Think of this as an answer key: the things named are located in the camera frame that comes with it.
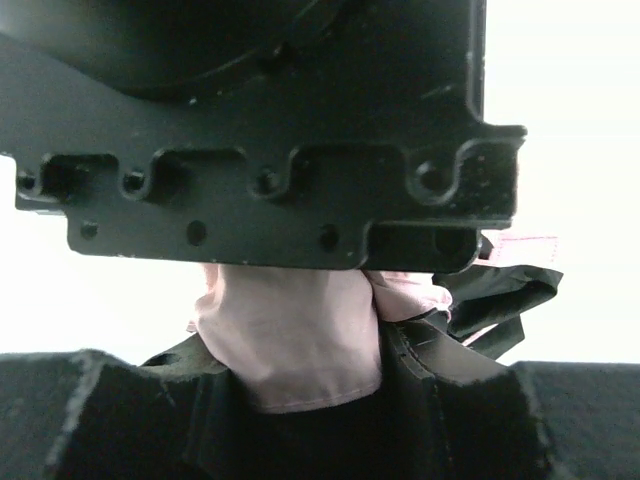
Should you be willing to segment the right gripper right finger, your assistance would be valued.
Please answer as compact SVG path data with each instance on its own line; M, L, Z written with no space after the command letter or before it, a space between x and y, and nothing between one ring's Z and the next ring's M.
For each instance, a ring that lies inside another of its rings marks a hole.
M402 479L635 479L634 364L504 366L423 320L384 324L392 473Z

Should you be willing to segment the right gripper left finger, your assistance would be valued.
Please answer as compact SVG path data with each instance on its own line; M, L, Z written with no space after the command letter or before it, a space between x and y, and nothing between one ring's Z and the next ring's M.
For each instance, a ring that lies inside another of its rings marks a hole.
M1 357L4 479L238 479L234 382L193 335L141 366L98 350Z

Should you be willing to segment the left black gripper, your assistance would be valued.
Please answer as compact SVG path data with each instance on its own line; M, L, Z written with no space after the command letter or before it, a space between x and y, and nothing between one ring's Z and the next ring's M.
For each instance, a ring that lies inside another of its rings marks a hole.
M5 1L1 152L80 254L451 273L516 209L483 1Z

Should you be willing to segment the pink folding umbrella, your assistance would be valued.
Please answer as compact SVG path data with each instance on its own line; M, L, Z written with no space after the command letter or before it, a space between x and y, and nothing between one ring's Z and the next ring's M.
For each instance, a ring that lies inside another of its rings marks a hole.
M432 322L499 352L520 342L521 313L556 295L559 240L487 231L479 258L442 275L207 264L190 330L269 414L313 411L374 394L382 323Z

